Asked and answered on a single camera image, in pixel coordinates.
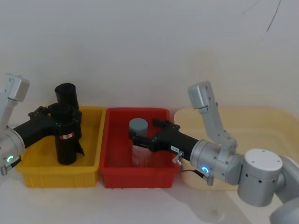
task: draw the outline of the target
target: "beige plastic bin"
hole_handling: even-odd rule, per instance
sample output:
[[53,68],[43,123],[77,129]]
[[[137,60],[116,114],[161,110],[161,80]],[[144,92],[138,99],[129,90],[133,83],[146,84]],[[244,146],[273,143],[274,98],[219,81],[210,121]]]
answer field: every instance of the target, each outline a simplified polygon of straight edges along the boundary
[[[278,109],[227,107],[220,108],[223,126],[238,142],[237,152],[244,154],[252,148],[271,150],[278,155],[286,155],[299,162],[299,120]],[[180,131],[197,139],[207,139],[202,117],[198,110],[184,108],[177,111],[174,121],[181,126]],[[193,168],[183,160],[184,169]],[[192,172],[181,173],[183,181],[200,190],[236,190],[222,181],[214,180],[212,187]]]

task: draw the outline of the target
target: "white table surface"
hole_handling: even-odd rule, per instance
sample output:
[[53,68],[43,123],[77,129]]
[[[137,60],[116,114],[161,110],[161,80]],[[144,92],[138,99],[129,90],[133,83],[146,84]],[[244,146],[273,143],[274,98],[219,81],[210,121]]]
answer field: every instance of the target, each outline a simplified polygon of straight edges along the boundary
[[28,189],[21,174],[0,177],[0,223],[269,224],[281,202],[256,208],[237,192],[193,190],[178,177],[171,189]]

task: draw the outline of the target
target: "gray cap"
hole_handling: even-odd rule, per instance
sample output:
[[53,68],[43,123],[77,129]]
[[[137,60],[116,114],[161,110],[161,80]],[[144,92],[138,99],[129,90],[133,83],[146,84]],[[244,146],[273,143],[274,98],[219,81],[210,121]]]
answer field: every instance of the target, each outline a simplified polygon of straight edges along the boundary
[[136,132],[138,135],[147,135],[148,122],[142,118],[134,118],[129,122],[129,129]]

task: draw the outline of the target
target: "white wall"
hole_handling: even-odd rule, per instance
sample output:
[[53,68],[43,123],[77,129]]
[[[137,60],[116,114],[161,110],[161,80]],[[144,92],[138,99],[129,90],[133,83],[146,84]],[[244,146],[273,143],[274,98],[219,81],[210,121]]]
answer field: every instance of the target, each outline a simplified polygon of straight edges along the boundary
[[189,105],[211,80],[220,105],[299,115],[299,1],[2,0],[0,74],[31,81],[12,122],[55,101],[62,82],[82,105]]

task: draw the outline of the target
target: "red plastic bin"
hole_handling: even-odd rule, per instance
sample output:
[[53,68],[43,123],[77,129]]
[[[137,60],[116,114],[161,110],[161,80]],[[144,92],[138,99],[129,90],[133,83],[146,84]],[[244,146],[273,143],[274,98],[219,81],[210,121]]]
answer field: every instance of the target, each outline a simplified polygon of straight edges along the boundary
[[106,188],[170,188],[177,165],[168,151],[153,153],[149,167],[134,167],[132,142],[128,137],[129,121],[143,118],[148,122],[148,136],[159,128],[154,118],[170,119],[169,111],[160,108],[110,108],[106,112],[99,174]]

